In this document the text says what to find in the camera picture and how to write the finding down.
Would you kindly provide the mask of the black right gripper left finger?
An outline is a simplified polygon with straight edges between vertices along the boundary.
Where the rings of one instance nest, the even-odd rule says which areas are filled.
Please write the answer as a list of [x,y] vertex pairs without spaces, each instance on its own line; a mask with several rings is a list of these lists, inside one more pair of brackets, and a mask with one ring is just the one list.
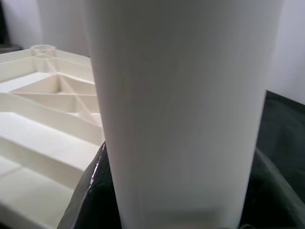
[[105,142],[85,169],[57,228],[122,228]]

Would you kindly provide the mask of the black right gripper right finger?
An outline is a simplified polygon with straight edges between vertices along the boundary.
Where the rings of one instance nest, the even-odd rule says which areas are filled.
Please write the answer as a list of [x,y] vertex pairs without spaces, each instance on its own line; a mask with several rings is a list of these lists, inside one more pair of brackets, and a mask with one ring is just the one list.
[[303,229],[305,203],[275,164],[255,149],[240,229]]

